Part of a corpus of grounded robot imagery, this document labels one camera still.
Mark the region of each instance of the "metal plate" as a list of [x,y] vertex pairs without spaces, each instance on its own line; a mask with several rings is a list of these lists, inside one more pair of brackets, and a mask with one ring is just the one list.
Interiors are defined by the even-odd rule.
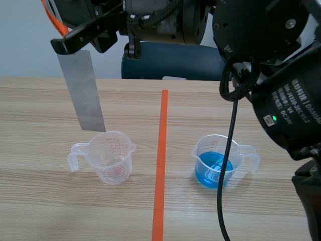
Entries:
[[80,127],[84,131],[105,132],[90,52],[58,55]]

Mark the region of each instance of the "black cable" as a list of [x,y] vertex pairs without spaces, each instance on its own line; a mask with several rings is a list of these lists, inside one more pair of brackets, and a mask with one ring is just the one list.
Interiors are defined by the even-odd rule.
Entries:
[[233,64],[236,63],[232,59],[229,59],[224,66],[222,79],[220,82],[220,94],[223,99],[228,101],[236,101],[245,97],[254,87],[256,81],[260,75],[260,64],[256,62],[252,62],[252,70],[247,79],[237,86],[234,91],[229,91],[229,81],[230,81],[230,73],[233,67]]
[[229,135],[227,137],[225,154],[224,154],[222,169],[221,169],[220,178],[219,178],[219,185],[218,185],[218,189],[217,189],[217,216],[219,218],[220,229],[221,229],[221,232],[222,232],[222,235],[223,235],[223,238],[225,241],[230,241],[230,238],[227,234],[225,224],[224,224],[223,210],[222,210],[222,191],[223,191],[224,175],[225,175],[226,166],[227,166],[229,153],[230,153],[230,149],[231,149],[231,144],[232,144],[232,137],[233,137],[233,131],[234,131],[234,126],[235,126],[235,120],[236,120],[237,104],[238,104],[238,101],[237,100],[234,101],[230,129],[229,129]]
[[142,19],[142,16],[127,16],[126,22],[132,28],[140,27],[141,29],[155,26],[164,19],[168,18],[176,9],[183,6],[183,0],[172,0],[164,9],[153,12],[148,19]]

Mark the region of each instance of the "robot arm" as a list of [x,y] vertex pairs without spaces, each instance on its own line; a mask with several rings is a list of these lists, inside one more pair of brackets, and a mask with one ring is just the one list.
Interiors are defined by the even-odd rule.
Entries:
[[[140,42],[200,44],[208,13],[226,67],[221,96],[247,97],[262,127],[294,160],[312,158],[292,181],[313,241],[321,240],[320,0],[47,0],[71,29],[53,39],[69,55],[91,43],[106,52],[127,35],[124,53],[139,59]],[[230,72],[238,82],[229,92]]]

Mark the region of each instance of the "plastic measuring cup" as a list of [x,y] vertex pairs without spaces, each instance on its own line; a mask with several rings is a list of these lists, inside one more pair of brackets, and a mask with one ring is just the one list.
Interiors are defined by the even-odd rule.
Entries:
[[[195,174],[201,184],[210,188],[218,187],[226,143],[227,137],[222,135],[208,135],[197,142],[193,156],[196,158]],[[244,159],[250,161],[249,171],[256,172],[260,164],[256,149],[253,146],[239,145],[232,141],[223,185],[226,185],[240,168]]]
[[131,174],[131,153],[136,150],[130,138],[122,132],[105,132],[88,143],[71,147],[67,160],[72,172],[78,170],[78,156],[84,156],[99,178],[107,184],[119,184]]

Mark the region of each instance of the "orange tape line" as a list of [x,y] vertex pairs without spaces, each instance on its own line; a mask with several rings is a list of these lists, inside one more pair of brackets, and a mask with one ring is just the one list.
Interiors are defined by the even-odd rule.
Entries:
[[152,220],[151,241],[163,241],[168,97],[169,97],[169,91],[167,89],[163,89],[162,103],[160,106],[160,118],[159,118],[154,214],[153,214],[153,220]]

